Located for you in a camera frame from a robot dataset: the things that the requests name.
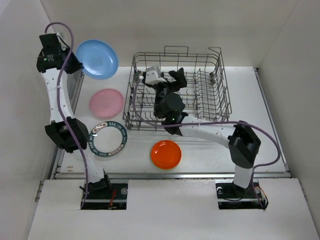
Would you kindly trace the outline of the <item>blue plate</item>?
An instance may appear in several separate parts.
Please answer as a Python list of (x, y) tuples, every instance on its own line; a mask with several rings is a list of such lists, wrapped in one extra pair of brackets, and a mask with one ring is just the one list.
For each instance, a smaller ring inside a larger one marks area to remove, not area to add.
[(89, 39), (79, 44), (76, 57), (83, 64), (83, 72), (95, 80), (107, 80), (118, 70), (119, 60), (115, 50), (106, 42)]

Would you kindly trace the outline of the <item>pink plate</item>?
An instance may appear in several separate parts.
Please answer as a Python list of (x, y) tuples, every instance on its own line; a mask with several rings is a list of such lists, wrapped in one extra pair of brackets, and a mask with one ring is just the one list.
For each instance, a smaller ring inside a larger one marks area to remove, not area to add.
[(123, 95), (116, 89), (105, 88), (96, 92), (89, 101), (89, 109), (99, 118), (117, 115), (124, 105)]

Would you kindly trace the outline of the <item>small orange plate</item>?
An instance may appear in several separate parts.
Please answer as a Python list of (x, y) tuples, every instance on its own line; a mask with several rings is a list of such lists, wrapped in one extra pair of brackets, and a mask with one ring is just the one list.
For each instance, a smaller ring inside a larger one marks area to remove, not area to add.
[(150, 151), (152, 163), (159, 169), (171, 170), (182, 159), (182, 151), (177, 143), (172, 140), (161, 140), (154, 144)]

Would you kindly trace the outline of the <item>white plate teal lettered rim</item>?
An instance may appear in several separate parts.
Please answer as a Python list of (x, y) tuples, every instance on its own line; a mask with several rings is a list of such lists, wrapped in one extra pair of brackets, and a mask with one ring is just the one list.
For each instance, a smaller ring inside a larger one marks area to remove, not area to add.
[(123, 150), (128, 140), (126, 128), (116, 121), (103, 121), (97, 124), (89, 134), (91, 152), (103, 158), (109, 158)]

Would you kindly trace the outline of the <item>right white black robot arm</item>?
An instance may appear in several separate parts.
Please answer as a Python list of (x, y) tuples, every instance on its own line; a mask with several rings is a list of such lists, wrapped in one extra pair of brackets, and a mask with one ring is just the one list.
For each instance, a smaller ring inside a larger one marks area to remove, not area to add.
[(261, 140), (252, 128), (241, 121), (232, 126), (197, 118), (184, 111), (185, 104), (177, 93), (187, 87), (184, 69), (169, 71), (173, 81), (168, 81), (158, 66), (148, 67), (143, 83), (155, 90), (153, 115), (171, 135), (195, 137), (217, 143), (229, 149), (235, 165), (232, 193), (243, 197), (250, 191), (250, 182)]

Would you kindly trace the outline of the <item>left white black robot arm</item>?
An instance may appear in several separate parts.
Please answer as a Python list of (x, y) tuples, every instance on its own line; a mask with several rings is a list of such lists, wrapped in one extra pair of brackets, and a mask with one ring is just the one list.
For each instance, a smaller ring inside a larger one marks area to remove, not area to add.
[(75, 117), (68, 93), (68, 75), (81, 70), (83, 65), (56, 33), (40, 35), (39, 39), (42, 49), (36, 67), (45, 82), (50, 105), (50, 123), (45, 132), (66, 154), (83, 162), (84, 193), (107, 198), (112, 192), (110, 178), (89, 149), (88, 128)]

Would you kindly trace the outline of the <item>right aluminium rail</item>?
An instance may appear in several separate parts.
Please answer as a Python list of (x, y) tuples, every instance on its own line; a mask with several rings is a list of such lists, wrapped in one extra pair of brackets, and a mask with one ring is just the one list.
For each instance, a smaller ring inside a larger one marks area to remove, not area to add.
[(271, 124), (271, 127), (272, 127), (272, 131), (273, 131), (273, 134), (274, 134), (274, 139), (277, 142), (277, 144), (279, 146), (279, 149), (280, 149), (280, 156), (281, 156), (281, 160), (282, 160), (283, 166), (285, 168), (285, 172), (289, 174), (289, 177), (291, 177), (291, 172), (290, 172), (286, 157), (284, 155), (283, 148), (282, 148), (282, 145), (281, 145), (281, 142), (280, 142), (280, 139), (279, 139), (279, 135), (278, 135), (275, 123), (274, 123), (274, 119), (272, 117), (272, 114), (271, 114), (271, 111), (270, 111), (270, 108), (269, 108), (269, 105), (268, 105), (268, 102), (267, 102), (267, 98), (266, 98), (266, 95), (264, 93), (263, 86), (262, 86), (262, 83), (261, 83), (261, 80), (260, 80), (259, 69), (257, 67), (254, 67), (253, 70), (254, 70), (255, 77), (256, 77), (256, 80), (257, 80), (257, 83), (258, 83), (258, 86), (259, 86), (259, 89), (260, 89), (260, 92), (261, 92), (261, 95), (262, 95), (262, 98), (263, 98), (263, 102), (264, 102), (264, 105), (265, 105), (265, 108), (266, 108), (266, 111), (267, 111), (267, 114), (268, 114), (268, 118), (269, 118), (269, 121), (270, 121), (270, 124)]

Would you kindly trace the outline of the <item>front aluminium rail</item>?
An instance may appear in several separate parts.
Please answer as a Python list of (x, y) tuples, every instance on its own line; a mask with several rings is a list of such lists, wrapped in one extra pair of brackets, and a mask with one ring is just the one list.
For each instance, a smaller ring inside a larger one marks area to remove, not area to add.
[[(160, 180), (160, 179), (233, 179), (233, 173), (108, 173), (111, 179), (149, 179), (149, 180)], [(264, 179), (282, 179), (291, 178), (291, 173), (286, 172), (256, 172), (255, 178)], [(72, 179), (84, 179), (84, 173), (55, 173), (51, 176), (51, 180), (72, 180)]]

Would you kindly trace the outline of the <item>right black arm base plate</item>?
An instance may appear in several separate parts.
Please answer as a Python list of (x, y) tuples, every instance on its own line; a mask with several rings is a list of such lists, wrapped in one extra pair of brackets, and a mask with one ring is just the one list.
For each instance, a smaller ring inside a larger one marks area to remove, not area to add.
[(218, 182), (216, 194), (220, 210), (266, 210), (269, 200), (257, 182), (242, 188), (233, 182)]

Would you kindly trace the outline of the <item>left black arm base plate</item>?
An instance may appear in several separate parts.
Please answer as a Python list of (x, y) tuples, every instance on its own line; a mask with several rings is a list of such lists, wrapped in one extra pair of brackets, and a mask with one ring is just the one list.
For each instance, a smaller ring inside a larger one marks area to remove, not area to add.
[(126, 210), (128, 183), (112, 183), (112, 190), (101, 190), (82, 196), (82, 210)]

